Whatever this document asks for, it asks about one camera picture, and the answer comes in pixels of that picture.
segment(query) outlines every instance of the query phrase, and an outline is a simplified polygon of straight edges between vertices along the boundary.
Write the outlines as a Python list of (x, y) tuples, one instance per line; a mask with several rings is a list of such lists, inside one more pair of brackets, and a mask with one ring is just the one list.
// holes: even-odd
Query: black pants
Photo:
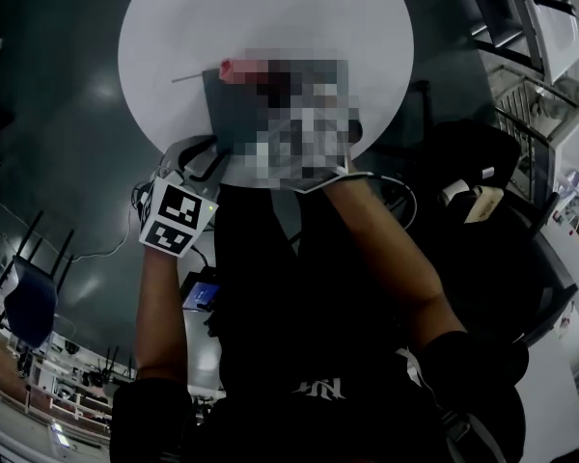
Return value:
[(391, 301), (340, 215), (321, 191), (298, 201), (297, 256), (268, 190), (221, 188), (214, 244), (222, 285), (210, 323), (228, 390), (254, 370), (287, 382), (321, 379), (396, 349)]

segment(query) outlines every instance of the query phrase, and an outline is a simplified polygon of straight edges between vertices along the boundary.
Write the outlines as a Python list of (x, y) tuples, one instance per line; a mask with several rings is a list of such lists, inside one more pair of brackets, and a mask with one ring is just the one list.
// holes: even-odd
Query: forearm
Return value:
[(139, 377), (186, 383), (187, 348), (176, 258), (146, 247), (137, 311)]
[(374, 277), (396, 300), (412, 345), (421, 349), (449, 331), (463, 331), (437, 272), (365, 180), (324, 189), (349, 228)]

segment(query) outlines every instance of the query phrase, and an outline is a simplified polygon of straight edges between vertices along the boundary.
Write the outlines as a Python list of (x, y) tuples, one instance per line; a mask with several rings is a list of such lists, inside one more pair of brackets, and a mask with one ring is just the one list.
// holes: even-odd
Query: person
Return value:
[[(512, 382), (369, 184), (297, 197), (298, 255), (269, 191), (221, 186), (209, 324), (227, 396), (199, 426), (176, 259), (146, 248), (138, 379), (114, 398), (112, 461), (453, 461), (450, 410), (478, 417), (497, 443), (498, 458), (477, 445), (475, 461), (519, 461), (525, 419)], [(409, 377), (396, 353), (405, 347), (429, 389)]]

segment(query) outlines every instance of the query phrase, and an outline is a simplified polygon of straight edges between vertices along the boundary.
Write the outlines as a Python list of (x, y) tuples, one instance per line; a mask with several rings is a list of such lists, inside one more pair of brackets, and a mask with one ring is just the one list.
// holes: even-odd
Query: dark gray floor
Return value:
[[(118, 40), (130, 0), (0, 0), (0, 101), (15, 121), (0, 136), (4, 165), (0, 200), (26, 222), (44, 210), (40, 233), (55, 245), (76, 230), (76, 255), (113, 248), (126, 232), (130, 191), (148, 178), (160, 153), (139, 130), (124, 102), (118, 76)], [(478, 52), (455, 0), (405, 0), (414, 29), (412, 79), (431, 82), (435, 118), (473, 115), (490, 100)], [(420, 109), (409, 98), (380, 142), (420, 140)], [(380, 172), (391, 160), (365, 154), (360, 166)], [(288, 232), (299, 228), (291, 194), (281, 194)], [(122, 249), (107, 259), (73, 265), (60, 296), (59, 332), (104, 353), (131, 351), (135, 332), (142, 248), (137, 221)], [(0, 209), (0, 233), (13, 245), (25, 228)], [(212, 256), (211, 233), (198, 246)], [(9, 252), (0, 236), (0, 260)], [(49, 249), (38, 263), (49, 263)], [(180, 264), (197, 270), (197, 255)], [(189, 328), (191, 348), (206, 346), (201, 319)], [(192, 369), (198, 366), (192, 363)], [(203, 373), (194, 384), (214, 384)]]

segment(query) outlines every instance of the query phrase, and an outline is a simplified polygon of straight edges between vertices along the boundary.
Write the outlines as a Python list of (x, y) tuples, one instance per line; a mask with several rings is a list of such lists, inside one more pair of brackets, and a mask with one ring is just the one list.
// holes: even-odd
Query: round white table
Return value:
[[(414, 57), (403, 0), (132, 0), (120, 35), (120, 79), (131, 114), (157, 148), (211, 132), (202, 78), (172, 80), (247, 49), (347, 60), (363, 125), (352, 158), (399, 110)], [(240, 168), (233, 160), (224, 181), (251, 185)]]

